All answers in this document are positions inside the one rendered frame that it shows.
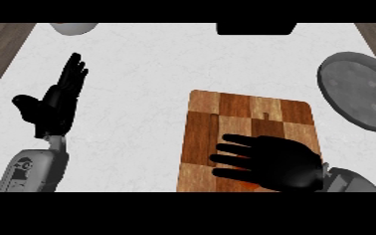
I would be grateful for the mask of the dark grey pan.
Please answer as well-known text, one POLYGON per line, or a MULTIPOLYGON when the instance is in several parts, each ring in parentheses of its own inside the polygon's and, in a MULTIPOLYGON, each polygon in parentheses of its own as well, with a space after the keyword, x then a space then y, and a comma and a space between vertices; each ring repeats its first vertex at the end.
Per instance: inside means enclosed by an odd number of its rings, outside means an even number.
POLYGON ((329 56, 317 69, 317 86, 344 118, 376 132, 376 58, 356 52, 329 56))

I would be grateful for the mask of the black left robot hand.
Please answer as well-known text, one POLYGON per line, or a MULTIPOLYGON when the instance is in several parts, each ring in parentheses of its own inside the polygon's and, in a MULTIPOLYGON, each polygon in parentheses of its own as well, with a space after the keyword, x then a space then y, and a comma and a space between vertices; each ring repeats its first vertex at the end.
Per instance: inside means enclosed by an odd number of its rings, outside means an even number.
POLYGON ((18 95, 12 99, 22 120, 36 126, 36 138, 65 136, 70 132, 87 75, 86 62, 81 60, 81 55, 74 53, 58 84, 49 88, 43 100, 27 95, 18 95))

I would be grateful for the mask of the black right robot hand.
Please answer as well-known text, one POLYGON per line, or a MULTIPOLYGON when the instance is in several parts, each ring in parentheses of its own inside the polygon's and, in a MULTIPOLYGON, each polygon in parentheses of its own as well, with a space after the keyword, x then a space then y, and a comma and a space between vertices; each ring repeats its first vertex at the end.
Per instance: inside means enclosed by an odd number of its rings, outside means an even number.
POLYGON ((301 142, 269 136, 226 133, 224 143, 215 145, 227 155, 213 154, 208 159, 235 166, 215 168, 217 177, 258 184, 280 192, 316 192, 323 189, 323 164, 317 153, 301 142))

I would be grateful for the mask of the black appliance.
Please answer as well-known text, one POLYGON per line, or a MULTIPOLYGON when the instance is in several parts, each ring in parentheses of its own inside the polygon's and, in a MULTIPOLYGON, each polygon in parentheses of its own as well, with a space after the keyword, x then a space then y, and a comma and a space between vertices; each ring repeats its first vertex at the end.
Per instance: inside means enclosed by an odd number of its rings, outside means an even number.
POLYGON ((215 30, 220 35, 289 35, 295 23, 218 23, 215 30))

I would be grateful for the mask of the checkered wooden cutting board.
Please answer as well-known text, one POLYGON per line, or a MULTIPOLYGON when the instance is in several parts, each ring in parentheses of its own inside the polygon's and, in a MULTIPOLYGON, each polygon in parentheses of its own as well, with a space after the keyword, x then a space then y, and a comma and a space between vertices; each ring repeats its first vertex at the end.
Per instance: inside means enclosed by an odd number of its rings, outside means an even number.
POLYGON ((187 102, 177 192, 270 192, 243 181, 218 178, 208 156, 226 133, 270 135, 304 143, 320 154, 317 132, 307 102, 193 90, 187 102))

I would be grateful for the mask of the pale grey bowl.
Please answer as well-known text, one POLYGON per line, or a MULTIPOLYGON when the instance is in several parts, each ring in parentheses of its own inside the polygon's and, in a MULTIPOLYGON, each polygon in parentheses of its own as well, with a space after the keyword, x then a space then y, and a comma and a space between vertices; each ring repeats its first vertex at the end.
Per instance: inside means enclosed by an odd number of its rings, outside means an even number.
POLYGON ((77 36, 89 33, 98 23, 52 23, 55 30, 65 36, 77 36))

